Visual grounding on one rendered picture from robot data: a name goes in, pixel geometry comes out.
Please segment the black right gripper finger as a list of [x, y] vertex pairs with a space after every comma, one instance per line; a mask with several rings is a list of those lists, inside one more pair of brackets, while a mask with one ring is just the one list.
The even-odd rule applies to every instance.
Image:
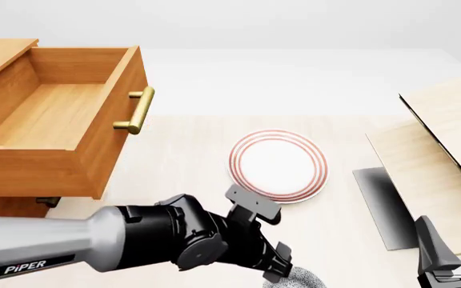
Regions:
[[455, 270], [461, 267], [461, 260], [441, 239], [428, 216], [422, 215], [415, 220], [415, 229], [419, 244], [418, 272]]

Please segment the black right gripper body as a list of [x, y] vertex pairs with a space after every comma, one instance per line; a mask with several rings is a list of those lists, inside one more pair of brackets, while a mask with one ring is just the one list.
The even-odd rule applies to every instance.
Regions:
[[418, 270], [421, 288], [461, 288], [461, 274], [452, 270]]

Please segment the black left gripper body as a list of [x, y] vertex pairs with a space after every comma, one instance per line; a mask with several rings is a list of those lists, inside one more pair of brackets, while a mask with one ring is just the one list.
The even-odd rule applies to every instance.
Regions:
[[275, 249], [268, 248], [263, 261], [263, 277], [268, 282], [279, 282], [281, 278], [287, 278], [293, 267], [291, 259], [291, 248], [282, 242], [278, 242]]

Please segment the grey patterned bowl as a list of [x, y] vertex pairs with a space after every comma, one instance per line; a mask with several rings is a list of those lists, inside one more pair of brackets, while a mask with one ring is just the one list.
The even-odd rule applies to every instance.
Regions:
[[287, 278], [278, 282], [266, 280], [262, 288], [327, 288], [327, 285], [309, 270], [294, 266]]

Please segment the open wooden drawer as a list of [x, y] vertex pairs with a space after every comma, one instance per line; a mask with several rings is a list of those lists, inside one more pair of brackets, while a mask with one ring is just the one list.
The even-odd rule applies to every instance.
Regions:
[[33, 47], [0, 71], [0, 197], [101, 198], [146, 88], [139, 47]]

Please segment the small flat plate on stalk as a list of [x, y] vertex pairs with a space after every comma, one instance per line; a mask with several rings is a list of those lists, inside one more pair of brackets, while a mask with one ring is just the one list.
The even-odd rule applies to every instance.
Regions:
[[233, 184], [225, 193], [226, 198], [233, 203], [228, 218], [243, 219], [253, 222], [256, 218], [270, 225], [278, 225], [281, 220], [281, 207], [269, 198], [256, 194]]

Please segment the pale wooden flat board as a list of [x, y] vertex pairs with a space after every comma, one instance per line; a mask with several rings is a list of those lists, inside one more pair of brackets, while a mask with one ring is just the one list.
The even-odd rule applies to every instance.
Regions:
[[371, 131], [367, 138], [400, 198], [417, 219], [427, 216], [461, 255], [461, 170], [416, 121]]

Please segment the white plate with red rings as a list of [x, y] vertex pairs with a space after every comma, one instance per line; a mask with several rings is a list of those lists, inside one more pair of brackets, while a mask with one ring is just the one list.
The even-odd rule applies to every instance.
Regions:
[[226, 164], [235, 184], [277, 203], [307, 201], [323, 191], [330, 177], [328, 157], [319, 146], [280, 129], [243, 136]]

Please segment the pale wooden board black edge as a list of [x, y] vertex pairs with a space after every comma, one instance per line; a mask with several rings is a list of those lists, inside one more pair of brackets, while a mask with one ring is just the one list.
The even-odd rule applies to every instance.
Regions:
[[399, 99], [461, 170], [461, 76]]

